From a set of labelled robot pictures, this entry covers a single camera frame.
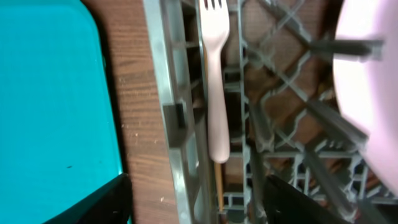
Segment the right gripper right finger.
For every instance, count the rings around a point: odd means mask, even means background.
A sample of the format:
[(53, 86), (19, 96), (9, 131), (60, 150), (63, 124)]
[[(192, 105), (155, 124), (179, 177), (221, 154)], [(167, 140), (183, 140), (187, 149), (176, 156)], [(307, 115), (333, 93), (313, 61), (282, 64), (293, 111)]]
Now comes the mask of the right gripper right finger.
[(266, 177), (262, 204), (269, 223), (347, 224), (275, 175)]

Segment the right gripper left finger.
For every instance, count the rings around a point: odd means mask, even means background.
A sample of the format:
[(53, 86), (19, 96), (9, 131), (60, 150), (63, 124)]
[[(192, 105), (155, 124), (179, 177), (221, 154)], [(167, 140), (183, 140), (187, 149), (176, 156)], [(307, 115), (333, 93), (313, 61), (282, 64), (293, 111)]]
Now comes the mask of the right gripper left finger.
[(127, 223), (131, 216), (132, 183), (122, 173), (46, 223)]

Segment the wooden skewer stick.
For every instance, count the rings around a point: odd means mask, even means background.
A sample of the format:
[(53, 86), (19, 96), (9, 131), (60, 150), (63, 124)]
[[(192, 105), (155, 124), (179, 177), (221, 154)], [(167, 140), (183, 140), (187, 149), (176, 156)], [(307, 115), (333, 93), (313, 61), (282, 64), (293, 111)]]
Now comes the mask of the wooden skewer stick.
[(214, 162), (214, 172), (215, 172), (215, 181), (216, 181), (216, 193), (218, 199), (218, 210), (220, 212), (224, 209), (224, 199), (223, 199), (223, 175), (222, 175), (222, 166), (220, 163)]

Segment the white round plate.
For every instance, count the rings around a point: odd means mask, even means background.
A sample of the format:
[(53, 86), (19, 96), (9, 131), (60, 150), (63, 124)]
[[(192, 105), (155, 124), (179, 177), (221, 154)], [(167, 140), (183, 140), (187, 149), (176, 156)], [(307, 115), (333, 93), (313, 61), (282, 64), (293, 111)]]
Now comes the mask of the white round plate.
[(397, 0), (346, 0), (337, 39), (384, 40), (380, 60), (336, 56), (333, 78), (345, 119), (369, 137), (361, 155), (397, 193)]

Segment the white plastic fork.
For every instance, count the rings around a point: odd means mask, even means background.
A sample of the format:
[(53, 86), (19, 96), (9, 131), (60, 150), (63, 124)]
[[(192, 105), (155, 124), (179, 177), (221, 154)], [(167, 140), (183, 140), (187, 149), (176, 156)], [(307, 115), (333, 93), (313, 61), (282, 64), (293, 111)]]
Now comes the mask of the white plastic fork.
[(230, 143), (221, 72), (221, 51), (229, 37), (229, 12), (225, 0), (199, 0), (202, 41), (207, 62), (208, 149), (212, 161), (229, 159)]

